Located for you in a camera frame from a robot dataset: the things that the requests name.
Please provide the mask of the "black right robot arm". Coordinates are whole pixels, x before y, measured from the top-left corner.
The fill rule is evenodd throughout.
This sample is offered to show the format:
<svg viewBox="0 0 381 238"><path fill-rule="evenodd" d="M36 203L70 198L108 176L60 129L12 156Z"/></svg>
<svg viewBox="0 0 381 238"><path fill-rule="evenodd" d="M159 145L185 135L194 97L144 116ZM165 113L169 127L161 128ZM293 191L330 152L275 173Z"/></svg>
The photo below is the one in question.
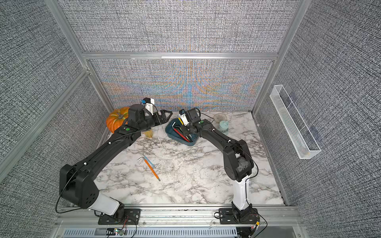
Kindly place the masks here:
<svg viewBox="0 0 381 238"><path fill-rule="evenodd" d="M235 140L219 131L207 119L202 119L198 109L179 111L181 128L185 135L196 134L212 143L223 155L223 167L227 176L233 181L232 208L239 213L248 213L252 207L247 196L247 185L254 161L248 145L244 140Z"/></svg>

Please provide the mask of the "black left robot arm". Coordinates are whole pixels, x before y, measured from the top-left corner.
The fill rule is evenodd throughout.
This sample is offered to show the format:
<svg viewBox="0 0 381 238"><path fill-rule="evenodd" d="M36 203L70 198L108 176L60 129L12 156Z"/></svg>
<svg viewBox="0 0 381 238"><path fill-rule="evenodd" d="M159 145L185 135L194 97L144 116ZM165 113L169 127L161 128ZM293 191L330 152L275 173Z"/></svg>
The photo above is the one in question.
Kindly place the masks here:
<svg viewBox="0 0 381 238"><path fill-rule="evenodd" d="M80 208L89 208L99 197L94 180L120 152L131 146L144 131L165 124L173 112L160 110L151 113L144 105L130 106L128 118L96 151L74 165L64 165L60 170L59 198Z"/></svg>

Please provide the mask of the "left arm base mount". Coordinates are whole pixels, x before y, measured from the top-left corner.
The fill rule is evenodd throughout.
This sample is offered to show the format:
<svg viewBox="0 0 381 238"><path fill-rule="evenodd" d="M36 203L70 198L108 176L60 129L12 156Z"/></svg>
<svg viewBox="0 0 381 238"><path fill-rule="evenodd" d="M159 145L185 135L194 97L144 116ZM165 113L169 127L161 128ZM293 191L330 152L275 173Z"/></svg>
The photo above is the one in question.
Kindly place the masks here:
<svg viewBox="0 0 381 238"><path fill-rule="evenodd" d="M141 217L141 209L126 208L120 205L114 215L101 214L98 225L137 225Z"/></svg>

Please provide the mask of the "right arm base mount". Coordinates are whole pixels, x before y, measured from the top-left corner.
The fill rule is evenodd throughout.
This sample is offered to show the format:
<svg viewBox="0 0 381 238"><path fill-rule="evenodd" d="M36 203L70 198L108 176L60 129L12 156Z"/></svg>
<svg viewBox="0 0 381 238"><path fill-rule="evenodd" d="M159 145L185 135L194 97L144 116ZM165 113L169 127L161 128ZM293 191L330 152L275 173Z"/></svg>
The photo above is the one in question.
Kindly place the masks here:
<svg viewBox="0 0 381 238"><path fill-rule="evenodd" d="M240 210L234 203L231 208L219 208L218 219L222 225L255 225L261 221L258 210L252 204Z"/></svg>

